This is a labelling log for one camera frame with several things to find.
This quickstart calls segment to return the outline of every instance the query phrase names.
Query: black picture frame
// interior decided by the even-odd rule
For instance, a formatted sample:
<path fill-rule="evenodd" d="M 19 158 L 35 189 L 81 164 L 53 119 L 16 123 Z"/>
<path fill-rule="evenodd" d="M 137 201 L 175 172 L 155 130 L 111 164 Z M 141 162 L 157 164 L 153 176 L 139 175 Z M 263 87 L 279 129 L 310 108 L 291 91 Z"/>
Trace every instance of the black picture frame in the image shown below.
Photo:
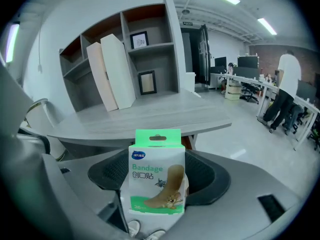
<path fill-rule="evenodd" d="M 134 46 L 134 39 L 133 39 L 133 37 L 138 36 L 138 35 L 142 35 L 142 34 L 144 34 L 144 35 L 145 35 L 145 42 L 146 42 L 146 46 L 148 46 L 148 45 L 149 45 L 149 40 L 148 40 L 148 34 L 147 34 L 147 31 L 142 31 L 142 32 L 134 33 L 134 34 L 131 34 L 131 35 L 130 35 L 131 49 L 136 49 L 136 48 L 135 48 L 135 46 Z"/>
<path fill-rule="evenodd" d="M 141 76 L 143 76 L 143 75 L 148 75 L 148 74 L 152 74 L 153 89 L 154 89 L 154 90 L 144 92 L 143 87 L 142 87 Z M 139 80 L 139 88 L 140 88 L 140 93 L 141 93 L 141 95 L 156 94 L 156 93 L 157 93 L 156 74 L 155 74 L 155 71 L 154 71 L 154 70 L 139 73 L 139 74 L 138 74 L 138 80 Z"/>

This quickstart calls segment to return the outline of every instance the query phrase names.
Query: blue logo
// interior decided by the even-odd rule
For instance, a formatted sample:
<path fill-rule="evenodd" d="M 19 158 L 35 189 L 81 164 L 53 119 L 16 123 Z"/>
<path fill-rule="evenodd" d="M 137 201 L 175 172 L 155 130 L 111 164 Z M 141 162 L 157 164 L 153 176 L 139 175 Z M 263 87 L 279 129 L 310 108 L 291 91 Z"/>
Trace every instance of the blue logo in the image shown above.
<path fill-rule="evenodd" d="M 146 156 L 145 152 L 142 151 L 133 151 L 132 158 L 135 160 L 140 160 Z"/>

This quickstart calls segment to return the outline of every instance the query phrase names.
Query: ceiling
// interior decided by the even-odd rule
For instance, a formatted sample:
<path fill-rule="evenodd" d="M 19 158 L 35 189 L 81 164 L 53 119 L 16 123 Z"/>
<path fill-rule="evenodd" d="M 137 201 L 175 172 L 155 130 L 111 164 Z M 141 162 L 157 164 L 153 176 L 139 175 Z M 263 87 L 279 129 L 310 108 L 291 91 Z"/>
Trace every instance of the ceiling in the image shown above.
<path fill-rule="evenodd" d="M 303 17 L 291 0 L 240 0 L 233 5 L 225 0 L 173 0 L 181 22 L 206 24 L 248 44 L 313 45 Z M 188 9 L 189 14 L 182 14 Z M 258 21 L 265 18 L 277 32 L 272 36 Z"/>
<path fill-rule="evenodd" d="M 42 22 L 60 0 L 27 0 L 12 21 L 20 21 L 14 57 L 10 68 L 20 83 L 23 66 Z M 209 31 L 229 35 L 246 44 L 283 44 L 315 50 L 303 18 L 290 0 L 240 0 L 233 5 L 224 0 L 173 0 L 180 22 L 206 24 Z M 182 14 L 188 9 L 189 14 Z M 278 33 L 272 36 L 258 21 L 265 18 Z"/>

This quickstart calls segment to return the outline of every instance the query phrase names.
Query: black pants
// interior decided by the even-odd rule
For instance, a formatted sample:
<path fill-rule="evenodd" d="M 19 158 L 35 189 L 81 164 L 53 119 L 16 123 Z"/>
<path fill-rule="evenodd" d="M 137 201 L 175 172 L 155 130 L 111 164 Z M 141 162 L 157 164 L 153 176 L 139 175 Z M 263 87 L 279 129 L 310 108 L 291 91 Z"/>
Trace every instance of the black pants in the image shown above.
<path fill-rule="evenodd" d="M 271 124 L 272 129 L 277 129 L 277 127 L 281 124 L 285 116 L 288 114 L 292 103 L 294 102 L 294 98 L 286 93 L 284 90 L 279 90 L 279 94 L 275 97 L 275 100 L 271 107 L 269 107 L 263 117 L 263 120 L 269 122 L 272 118 L 274 118 L 275 115 L 280 110 L 280 114 L 277 116 L 277 118 L 274 120 L 273 124 Z"/>

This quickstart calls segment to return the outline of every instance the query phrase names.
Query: black door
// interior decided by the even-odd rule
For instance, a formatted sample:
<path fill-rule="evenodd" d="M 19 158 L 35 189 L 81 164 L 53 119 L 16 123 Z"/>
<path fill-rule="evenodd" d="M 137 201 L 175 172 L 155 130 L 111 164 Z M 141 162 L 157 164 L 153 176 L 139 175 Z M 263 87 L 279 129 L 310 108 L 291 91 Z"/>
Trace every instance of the black door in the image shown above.
<path fill-rule="evenodd" d="M 200 30 L 200 40 L 199 40 L 199 60 L 200 60 L 200 70 L 199 70 L 199 82 L 201 84 L 210 85 L 210 47 L 208 39 L 208 30 L 206 25 L 202 25 Z"/>

